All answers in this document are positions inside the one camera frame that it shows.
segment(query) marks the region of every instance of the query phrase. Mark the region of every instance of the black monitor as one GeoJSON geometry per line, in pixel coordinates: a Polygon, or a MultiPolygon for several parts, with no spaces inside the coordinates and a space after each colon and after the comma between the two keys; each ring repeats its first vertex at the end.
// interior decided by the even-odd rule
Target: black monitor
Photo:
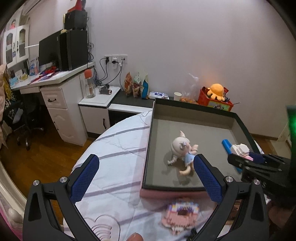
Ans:
{"type": "Polygon", "coordinates": [[[39,42],[39,65],[50,62],[54,62],[56,66],[58,65],[58,37],[60,34],[61,31],[55,32],[39,42]]]}

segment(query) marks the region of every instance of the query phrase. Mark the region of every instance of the drawer handle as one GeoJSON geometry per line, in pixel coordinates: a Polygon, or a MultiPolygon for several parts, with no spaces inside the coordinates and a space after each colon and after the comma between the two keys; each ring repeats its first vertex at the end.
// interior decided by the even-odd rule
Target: drawer handle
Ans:
{"type": "Polygon", "coordinates": [[[54,101],[57,101],[57,100],[56,99],[54,99],[54,100],[48,99],[48,102],[54,102],[54,101]]]}
{"type": "Polygon", "coordinates": [[[105,119],[103,119],[103,126],[105,127],[105,130],[107,130],[107,127],[105,125],[105,119]]]}

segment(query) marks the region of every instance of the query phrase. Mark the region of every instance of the silver screw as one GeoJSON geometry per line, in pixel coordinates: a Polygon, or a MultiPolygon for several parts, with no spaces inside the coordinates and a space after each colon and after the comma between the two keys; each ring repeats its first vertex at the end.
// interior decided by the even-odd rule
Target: silver screw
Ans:
{"type": "Polygon", "coordinates": [[[65,183],[67,180],[68,180],[67,177],[61,177],[61,178],[59,179],[59,181],[60,181],[61,183],[65,183]]]}
{"type": "Polygon", "coordinates": [[[257,179],[254,179],[254,183],[255,183],[255,185],[259,185],[260,184],[260,181],[257,180],[257,179]]]}
{"type": "Polygon", "coordinates": [[[227,177],[225,178],[225,180],[226,180],[228,183],[233,182],[233,178],[232,178],[231,176],[227,176],[227,177]]]}
{"type": "Polygon", "coordinates": [[[33,185],[34,185],[34,186],[37,186],[39,183],[40,183],[39,180],[35,180],[35,181],[33,182],[33,185]]]}

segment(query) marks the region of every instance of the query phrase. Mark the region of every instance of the paper cup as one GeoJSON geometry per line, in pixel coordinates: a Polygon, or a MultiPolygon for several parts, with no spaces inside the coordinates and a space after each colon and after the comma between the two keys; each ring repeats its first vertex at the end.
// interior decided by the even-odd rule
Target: paper cup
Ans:
{"type": "Polygon", "coordinates": [[[179,92],[175,92],[175,93],[174,93],[174,100],[179,101],[180,98],[181,98],[181,96],[182,96],[181,93],[179,93],[179,92]]]}

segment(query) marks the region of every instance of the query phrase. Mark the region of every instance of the bed sheet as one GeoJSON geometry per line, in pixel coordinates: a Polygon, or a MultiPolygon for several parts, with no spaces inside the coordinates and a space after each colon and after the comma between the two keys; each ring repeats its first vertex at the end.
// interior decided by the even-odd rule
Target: bed sheet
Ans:
{"type": "MultiPolygon", "coordinates": [[[[145,241],[183,241],[190,230],[173,236],[161,224],[168,204],[174,200],[139,197],[151,111],[129,117],[102,134],[80,157],[73,169],[90,154],[96,154],[100,167],[83,199],[79,212],[101,241],[125,241],[137,232],[145,241]]],[[[200,207],[197,231],[212,214],[216,204],[209,198],[196,200],[200,207]]],[[[66,221],[64,232],[73,237],[66,221]]],[[[229,230],[225,226],[221,235],[229,230]]]]}

